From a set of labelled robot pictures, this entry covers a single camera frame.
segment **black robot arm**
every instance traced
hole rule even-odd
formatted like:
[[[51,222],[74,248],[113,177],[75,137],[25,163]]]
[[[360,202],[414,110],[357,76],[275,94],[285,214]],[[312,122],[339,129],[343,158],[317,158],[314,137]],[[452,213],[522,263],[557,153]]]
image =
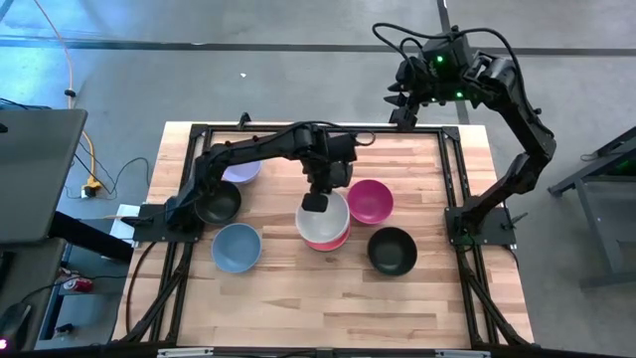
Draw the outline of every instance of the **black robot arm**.
[[[192,204],[202,195],[218,190],[229,166],[275,157],[300,160],[302,172],[311,183],[302,207],[324,212],[327,198],[320,194],[349,185],[358,144],[356,133],[330,136],[325,126],[314,122],[291,124],[262,137],[214,144],[195,159],[194,175],[176,196],[166,201],[166,224],[173,229],[185,229],[197,220]]]
[[[414,128],[420,105],[445,105],[457,100],[470,100],[475,108],[484,103],[501,114],[513,130],[525,152],[515,158],[497,183],[482,195],[469,198],[455,216],[457,233],[477,235],[493,208],[513,194],[535,188],[557,145],[553,133],[539,119],[541,110],[533,109],[526,98],[516,58],[508,60],[481,52],[471,56],[465,37],[468,32],[476,31],[459,32],[454,28],[448,34],[430,37],[417,58],[407,58],[400,64],[397,82],[389,87],[399,94],[386,97],[386,101],[397,106],[390,122],[401,131]]]

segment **blue bowl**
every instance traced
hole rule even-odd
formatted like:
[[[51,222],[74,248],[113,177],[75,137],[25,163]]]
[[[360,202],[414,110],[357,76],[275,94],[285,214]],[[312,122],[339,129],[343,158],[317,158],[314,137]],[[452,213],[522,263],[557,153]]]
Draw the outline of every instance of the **blue bowl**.
[[[212,242],[212,259],[220,270],[240,273],[251,269],[260,258],[260,236],[247,224],[222,228]]]

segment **wooden table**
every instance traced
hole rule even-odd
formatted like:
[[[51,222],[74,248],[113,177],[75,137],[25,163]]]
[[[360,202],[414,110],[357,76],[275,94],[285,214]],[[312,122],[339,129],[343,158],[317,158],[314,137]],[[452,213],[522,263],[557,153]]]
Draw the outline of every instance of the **wooden table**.
[[[163,203],[177,193],[191,124],[166,123],[149,203]],[[471,191],[479,194],[496,180],[486,130],[481,125],[459,128]],[[216,132],[213,141],[252,135]],[[243,274],[218,270],[210,255],[218,228],[207,228],[195,245],[179,345],[469,347],[457,262],[447,243],[442,215],[447,202],[436,137],[379,134],[374,145],[358,147],[357,152],[352,185],[367,178],[387,184],[395,197],[391,217],[373,227],[354,224],[341,249],[315,252],[294,227],[295,210],[308,189],[300,162],[267,160],[257,180],[241,188],[243,204],[237,218],[262,235],[260,261]],[[449,153],[456,175],[452,150]],[[348,189],[336,190],[346,194]],[[458,190],[456,196],[461,204]],[[367,259],[367,240],[385,226],[403,228],[416,240],[417,264],[404,276],[383,276]],[[142,265],[132,293],[133,324],[157,294],[166,248],[157,244]],[[130,272],[142,249],[136,250]],[[495,247],[484,247],[483,252],[494,301],[518,332],[532,341],[511,254]],[[125,334],[125,298],[124,294],[113,338]],[[481,304],[476,304],[476,310],[485,339]],[[167,332],[170,314],[171,308],[166,309],[161,337]]]

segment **red bowl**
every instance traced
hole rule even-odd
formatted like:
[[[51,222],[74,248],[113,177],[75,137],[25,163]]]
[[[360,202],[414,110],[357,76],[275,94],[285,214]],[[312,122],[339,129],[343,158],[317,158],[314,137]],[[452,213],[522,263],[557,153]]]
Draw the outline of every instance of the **red bowl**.
[[[362,180],[347,194],[349,210],[356,220],[364,224],[379,224],[394,209],[394,196],[387,186],[377,180]]]
[[[313,250],[320,251],[320,252],[330,252],[343,246],[345,242],[347,241],[347,239],[349,239],[349,234],[351,234],[351,223],[349,223],[349,228],[347,228],[347,231],[345,232],[345,234],[343,234],[340,238],[330,243],[314,244],[306,240],[303,240],[303,241],[305,242],[305,244],[307,244],[308,247],[310,247]]]

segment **concrete floor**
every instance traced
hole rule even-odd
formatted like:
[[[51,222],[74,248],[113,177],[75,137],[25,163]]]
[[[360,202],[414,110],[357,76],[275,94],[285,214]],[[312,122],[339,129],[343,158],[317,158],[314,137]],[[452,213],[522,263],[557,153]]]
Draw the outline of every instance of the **concrete floor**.
[[[150,42],[377,45],[371,25],[395,22],[439,32],[434,0],[97,0],[42,1],[65,37]],[[636,49],[636,2],[630,0],[447,0],[450,22],[489,26],[518,48]],[[15,0],[0,22],[0,40],[50,37],[30,0]],[[475,46],[500,47],[487,37]],[[68,85],[60,49],[2,48],[0,96],[64,107]],[[72,50],[78,107],[111,174],[130,158],[151,163],[167,120],[288,119],[385,122],[382,101],[397,54]],[[521,276],[536,341],[546,347],[634,355],[636,285],[581,291],[581,278],[602,274],[574,193],[553,199],[549,185],[583,166],[578,157],[635,124],[636,58],[520,58],[530,101],[556,134],[554,161],[536,191],[511,198],[513,214],[529,212],[517,230]],[[454,106],[420,112],[421,122],[457,123]],[[503,174],[521,151],[494,112],[469,109],[485,124]],[[121,176],[116,200],[70,200],[60,210],[83,218],[139,204],[144,168]],[[77,195],[86,173],[76,165],[67,184]],[[111,326],[104,324],[104,337]]]

